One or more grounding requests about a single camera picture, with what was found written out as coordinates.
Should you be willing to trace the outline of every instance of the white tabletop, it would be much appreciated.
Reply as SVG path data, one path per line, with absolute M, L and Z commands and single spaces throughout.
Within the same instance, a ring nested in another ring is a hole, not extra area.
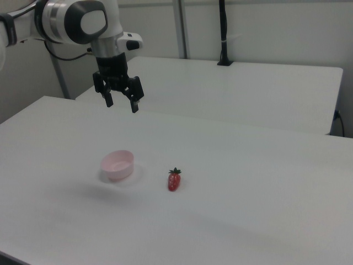
M 140 109 L 327 134 L 330 132 L 342 69 L 235 62 L 136 57 L 129 75 L 139 76 L 145 91 Z M 115 105 L 130 102 L 112 92 Z M 94 88 L 76 100 L 104 103 Z
M 45 97 L 0 150 L 0 251 L 33 265 L 353 263 L 351 139 Z

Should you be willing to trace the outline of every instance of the pink bowl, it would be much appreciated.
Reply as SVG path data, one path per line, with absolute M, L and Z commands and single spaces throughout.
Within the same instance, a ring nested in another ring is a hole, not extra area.
M 126 150 L 112 152 L 103 158 L 100 167 L 111 181 L 126 178 L 133 171 L 133 154 Z

